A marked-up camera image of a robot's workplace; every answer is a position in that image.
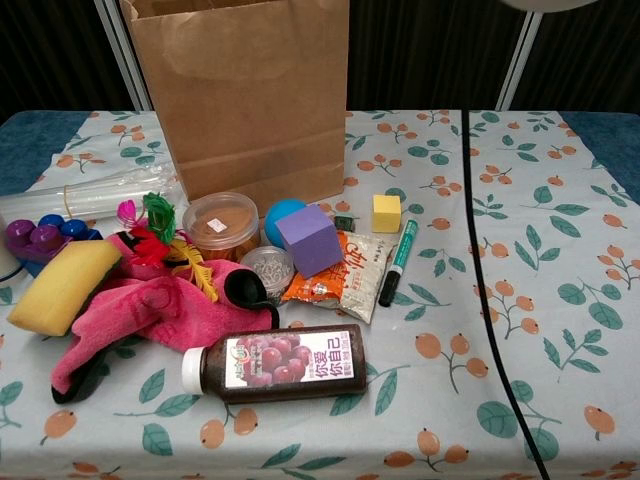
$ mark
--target yellow sponge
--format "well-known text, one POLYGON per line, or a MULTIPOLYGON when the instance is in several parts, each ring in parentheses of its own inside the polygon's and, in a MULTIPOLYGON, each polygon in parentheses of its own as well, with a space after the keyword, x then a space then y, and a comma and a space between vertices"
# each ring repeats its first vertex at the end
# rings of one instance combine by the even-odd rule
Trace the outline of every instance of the yellow sponge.
POLYGON ((64 335, 121 256, 106 240, 71 242, 35 278, 9 321, 43 335, 64 335))
POLYGON ((373 227, 379 233, 396 233, 400 230, 402 207, 397 195, 373 196, 373 227))

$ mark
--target orange snack bag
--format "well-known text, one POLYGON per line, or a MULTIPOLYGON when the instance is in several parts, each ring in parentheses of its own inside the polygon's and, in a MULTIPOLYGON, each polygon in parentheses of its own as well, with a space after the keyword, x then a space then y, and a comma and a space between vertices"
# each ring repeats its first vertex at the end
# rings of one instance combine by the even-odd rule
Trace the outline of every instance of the orange snack bag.
POLYGON ((378 289, 392 245, 379 238, 338 232, 344 261, 305 280, 293 278, 282 301, 300 300, 343 312, 371 323, 378 289))

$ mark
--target white bottle cap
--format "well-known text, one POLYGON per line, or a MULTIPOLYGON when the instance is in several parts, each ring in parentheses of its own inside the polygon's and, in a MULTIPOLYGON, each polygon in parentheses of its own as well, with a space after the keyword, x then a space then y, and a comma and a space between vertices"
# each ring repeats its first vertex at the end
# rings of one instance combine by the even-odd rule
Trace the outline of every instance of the white bottle cap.
POLYGON ((190 348, 184 352, 182 358, 182 388, 192 395, 202 395, 202 382, 200 380, 200 364, 204 347, 190 348))

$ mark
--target red feather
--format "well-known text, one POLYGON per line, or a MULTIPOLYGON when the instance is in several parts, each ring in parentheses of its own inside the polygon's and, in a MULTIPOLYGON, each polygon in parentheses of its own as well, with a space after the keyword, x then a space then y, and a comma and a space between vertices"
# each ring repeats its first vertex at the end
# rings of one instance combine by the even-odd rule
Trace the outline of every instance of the red feather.
POLYGON ((137 258, 131 260, 136 265, 161 265, 162 260, 169 254, 169 246, 162 243, 155 233, 143 227, 135 227, 130 230, 131 235, 141 239, 133 247, 137 258))

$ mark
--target dark juice bottle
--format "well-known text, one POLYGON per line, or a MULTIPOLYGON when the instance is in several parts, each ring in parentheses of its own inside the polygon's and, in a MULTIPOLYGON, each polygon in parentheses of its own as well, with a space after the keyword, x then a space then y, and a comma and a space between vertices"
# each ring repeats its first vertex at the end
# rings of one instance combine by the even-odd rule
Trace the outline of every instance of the dark juice bottle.
POLYGON ((227 403, 270 402, 362 393, 367 388, 358 325, 229 334, 187 350, 182 384, 227 403))

